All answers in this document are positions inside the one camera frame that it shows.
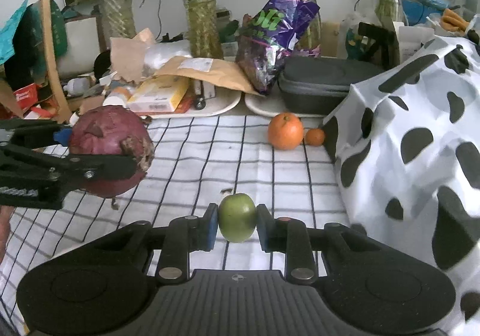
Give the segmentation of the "right hand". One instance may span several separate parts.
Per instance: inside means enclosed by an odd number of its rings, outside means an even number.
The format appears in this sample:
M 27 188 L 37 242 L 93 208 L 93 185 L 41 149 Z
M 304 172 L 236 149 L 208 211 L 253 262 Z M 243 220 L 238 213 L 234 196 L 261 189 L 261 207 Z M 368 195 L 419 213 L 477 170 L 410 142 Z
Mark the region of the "right hand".
M 0 263 L 2 263 L 6 248 L 7 240 L 11 231 L 10 218 L 12 213 L 15 211 L 15 207 L 11 206 L 1 206 L 0 212 Z

